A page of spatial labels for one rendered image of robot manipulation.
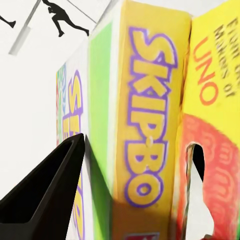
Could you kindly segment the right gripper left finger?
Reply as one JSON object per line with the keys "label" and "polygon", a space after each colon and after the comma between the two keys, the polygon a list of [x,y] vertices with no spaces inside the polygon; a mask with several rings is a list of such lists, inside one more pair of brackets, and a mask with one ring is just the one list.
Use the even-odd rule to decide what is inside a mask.
{"label": "right gripper left finger", "polygon": [[0,240],[66,240],[84,155],[70,136],[0,200]]}

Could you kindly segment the board game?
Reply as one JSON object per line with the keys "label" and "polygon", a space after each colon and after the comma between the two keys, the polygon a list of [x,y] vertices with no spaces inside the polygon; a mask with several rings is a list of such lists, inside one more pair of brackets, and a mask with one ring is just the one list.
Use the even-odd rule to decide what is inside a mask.
{"label": "board game", "polygon": [[56,73],[56,145],[81,133],[75,240],[186,240],[196,144],[200,240],[240,240],[240,0],[120,0]]}

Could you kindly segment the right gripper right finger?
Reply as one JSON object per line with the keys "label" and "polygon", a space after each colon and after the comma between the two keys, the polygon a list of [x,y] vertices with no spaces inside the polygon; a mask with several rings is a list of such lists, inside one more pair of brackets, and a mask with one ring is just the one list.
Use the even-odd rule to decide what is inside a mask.
{"label": "right gripper right finger", "polygon": [[196,166],[196,169],[199,173],[201,180],[204,181],[204,171],[205,171],[204,152],[203,152],[202,146],[199,144],[195,144],[192,161]]}

